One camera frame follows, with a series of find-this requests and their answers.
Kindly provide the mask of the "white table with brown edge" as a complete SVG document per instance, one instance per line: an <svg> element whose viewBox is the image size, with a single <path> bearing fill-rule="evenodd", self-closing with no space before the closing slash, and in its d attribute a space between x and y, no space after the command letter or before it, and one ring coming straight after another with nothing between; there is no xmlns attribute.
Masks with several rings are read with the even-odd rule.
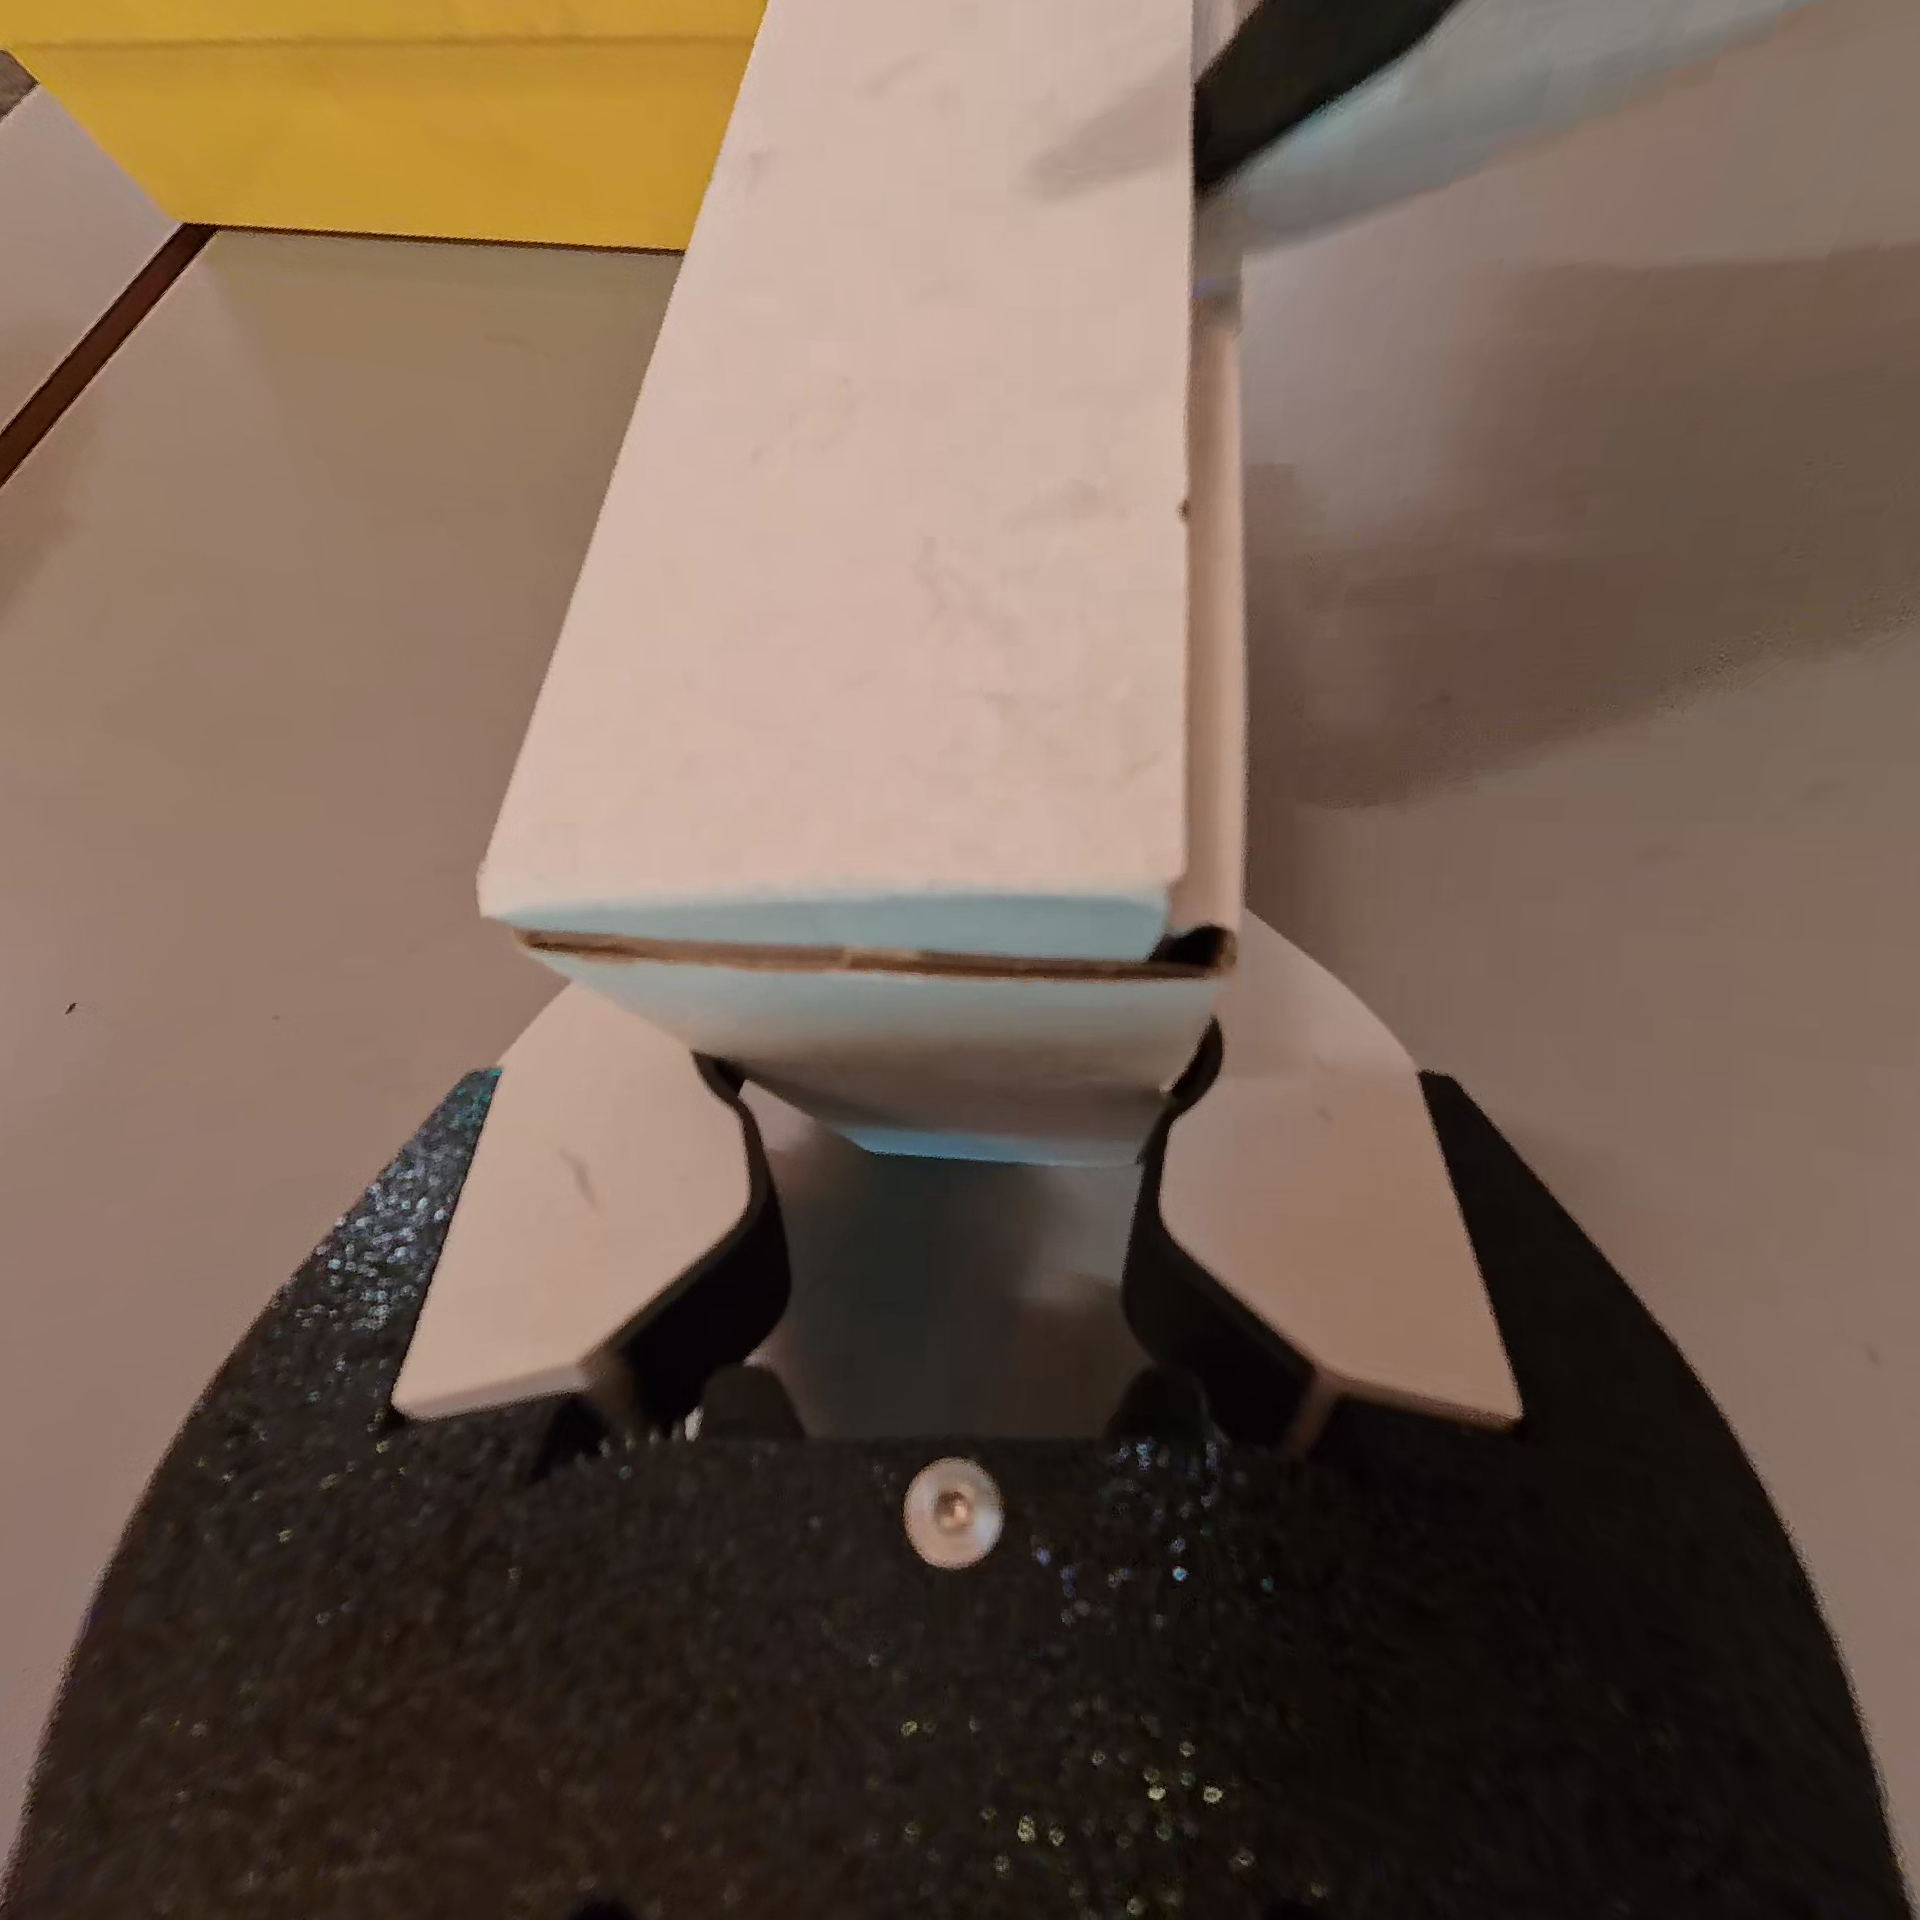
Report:
<svg viewBox="0 0 1920 1920"><path fill-rule="evenodd" d="M3 127L3 481L34 456L214 230L176 224L37 88Z"/></svg>

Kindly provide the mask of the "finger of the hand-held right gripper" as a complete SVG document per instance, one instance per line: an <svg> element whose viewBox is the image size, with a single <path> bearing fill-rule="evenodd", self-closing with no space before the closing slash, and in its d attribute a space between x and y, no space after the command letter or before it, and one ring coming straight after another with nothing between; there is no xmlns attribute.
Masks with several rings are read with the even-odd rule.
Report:
<svg viewBox="0 0 1920 1920"><path fill-rule="evenodd" d="M1195 196L1299 244L1776 33L1807 3L1261 3L1193 82Z"/></svg>

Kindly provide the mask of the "white cardboard box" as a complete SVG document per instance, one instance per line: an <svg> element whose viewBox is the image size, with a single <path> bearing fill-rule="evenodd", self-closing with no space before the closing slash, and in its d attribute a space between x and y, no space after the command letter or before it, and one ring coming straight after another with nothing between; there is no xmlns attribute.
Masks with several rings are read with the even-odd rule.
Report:
<svg viewBox="0 0 1920 1920"><path fill-rule="evenodd" d="M883 1155L1139 1160L1232 971L1242 6L768 6L482 867Z"/></svg>

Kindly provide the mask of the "yellow plastic bin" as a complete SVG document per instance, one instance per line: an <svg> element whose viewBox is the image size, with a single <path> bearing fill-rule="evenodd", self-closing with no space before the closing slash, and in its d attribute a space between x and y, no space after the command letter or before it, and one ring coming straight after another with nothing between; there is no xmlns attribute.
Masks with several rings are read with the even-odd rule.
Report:
<svg viewBox="0 0 1920 1920"><path fill-rule="evenodd" d="M765 3L5 3L181 224L685 252Z"/></svg>

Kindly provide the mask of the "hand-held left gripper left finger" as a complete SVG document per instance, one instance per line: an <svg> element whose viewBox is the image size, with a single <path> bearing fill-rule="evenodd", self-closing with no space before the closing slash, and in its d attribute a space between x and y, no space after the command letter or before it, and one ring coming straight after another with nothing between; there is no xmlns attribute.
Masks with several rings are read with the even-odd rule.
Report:
<svg viewBox="0 0 1920 1920"><path fill-rule="evenodd" d="M584 1400L670 1428L789 1295L739 1082L565 987L501 1060L391 1407L427 1424Z"/></svg>

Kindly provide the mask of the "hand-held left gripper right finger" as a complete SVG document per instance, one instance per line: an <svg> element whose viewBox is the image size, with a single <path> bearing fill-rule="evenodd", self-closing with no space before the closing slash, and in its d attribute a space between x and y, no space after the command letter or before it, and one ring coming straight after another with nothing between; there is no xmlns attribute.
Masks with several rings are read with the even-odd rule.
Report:
<svg viewBox="0 0 1920 1920"><path fill-rule="evenodd" d="M1311 1452L1350 1407L1522 1419L1417 1066L1257 914L1144 1155L1121 1305L1242 1444Z"/></svg>

